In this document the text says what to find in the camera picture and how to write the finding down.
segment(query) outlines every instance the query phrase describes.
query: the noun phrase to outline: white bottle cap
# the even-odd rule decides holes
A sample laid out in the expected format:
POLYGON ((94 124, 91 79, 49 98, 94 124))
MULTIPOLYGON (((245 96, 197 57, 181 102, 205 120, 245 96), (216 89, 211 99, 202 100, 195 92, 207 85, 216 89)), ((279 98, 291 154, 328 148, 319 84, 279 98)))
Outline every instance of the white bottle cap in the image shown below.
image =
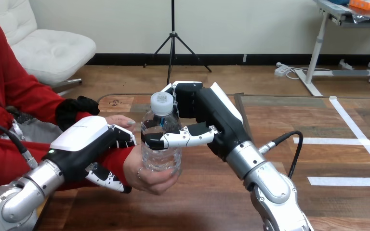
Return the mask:
POLYGON ((166 116, 172 112, 173 97, 167 92, 157 92, 151 96, 151 110, 158 116, 166 116))

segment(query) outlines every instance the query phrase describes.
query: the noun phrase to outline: person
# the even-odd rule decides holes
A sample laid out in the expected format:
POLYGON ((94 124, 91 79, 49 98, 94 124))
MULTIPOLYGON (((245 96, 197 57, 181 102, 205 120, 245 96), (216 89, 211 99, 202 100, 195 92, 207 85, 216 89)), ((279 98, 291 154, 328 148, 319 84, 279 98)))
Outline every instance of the person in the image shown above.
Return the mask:
MULTIPOLYGON (((38 162, 47 154, 49 143, 62 131, 86 116, 99 113, 97 102, 85 97, 63 99, 49 86, 28 75, 17 61, 0 27, 0 126, 14 130, 16 123, 13 116, 5 109, 8 105, 38 120, 21 126, 23 134, 28 137, 23 144, 38 162)), ((133 120, 122 115, 109 116, 106 121, 131 131, 134 128, 133 120)), ((153 172, 143 168, 140 146, 109 149, 99 161, 124 185, 157 195, 174 185, 180 175, 180 172, 174 173, 170 169, 153 172)), ((4 139, 0 131, 0 185, 8 184, 28 171, 29 167, 14 144, 4 139)), ((87 181, 65 185, 62 189, 89 185, 87 181)))

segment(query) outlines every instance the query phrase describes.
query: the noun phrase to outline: orange box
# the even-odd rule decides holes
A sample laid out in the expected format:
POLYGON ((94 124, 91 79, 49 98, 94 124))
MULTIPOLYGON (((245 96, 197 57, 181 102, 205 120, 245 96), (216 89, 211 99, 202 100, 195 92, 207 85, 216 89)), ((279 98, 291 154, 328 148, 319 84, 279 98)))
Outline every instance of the orange box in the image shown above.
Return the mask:
POLYGON ((370 10, 370 0, 350 0, 350 6, 355 6, 364 10, 370 10))

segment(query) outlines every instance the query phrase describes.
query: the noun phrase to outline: light stand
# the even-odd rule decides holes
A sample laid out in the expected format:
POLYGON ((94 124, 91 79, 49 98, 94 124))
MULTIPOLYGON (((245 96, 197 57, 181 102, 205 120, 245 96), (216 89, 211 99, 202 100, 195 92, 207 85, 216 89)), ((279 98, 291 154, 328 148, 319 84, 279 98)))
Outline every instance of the light stand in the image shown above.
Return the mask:
POLYGON ((178 34, 175 32, 175 5, 174 5, 174 0, 171 0, 171 21, 172 21, 172 33, 170 33, 170 35, 168 36, 168 38, 163 42, 163 44, 158 48, 158 50, 152 55, 151 59, 154 59, 154 56, 159 52, 159 50, 161 50, 161 48, 168 42, 168 40, 171 39, 171 51, 170 51, 170 64, 168 66, 168 77, 167 77, 167 85, 170 83, 170 74, 171 74, 171 71, 172 71, 172 65, 173 65, 173 59, 174 59, 174 56, 175 56, 175 38, 177 38, 195 57, 196 59, 198 60, 198 62, 205 66, 206 69, 209 71, 209 72, 212 72, 212 70, 209 69, 208 66, 206 66, 205 64, 203 64, 203 62, 201 61, 201 59, 198 57, 197 54, 195 54, 189 47, 188 45, 186 45, 184 43, 184 41, 182 41, 182 39, 178 36, 178 34))

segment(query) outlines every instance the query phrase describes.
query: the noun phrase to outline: clear plastic bottle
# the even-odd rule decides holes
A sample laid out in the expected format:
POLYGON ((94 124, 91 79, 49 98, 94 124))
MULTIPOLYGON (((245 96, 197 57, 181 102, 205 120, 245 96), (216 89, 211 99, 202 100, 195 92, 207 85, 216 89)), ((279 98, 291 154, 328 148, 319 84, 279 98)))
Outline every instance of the clear plastic bottle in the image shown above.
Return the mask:
MULTIPOLYGON (((181 123, 176 115, 172 113, 173 97, 166 92, 157 92, 151 96, 151 111, 147 112, 141 122, 141 133, 169 133, 181 130, 181 123)), ((153 171, 163 171, 181 168, 181 148, 168 148, 163 150, 152 150, 141 142, 143 164, 153 171)))

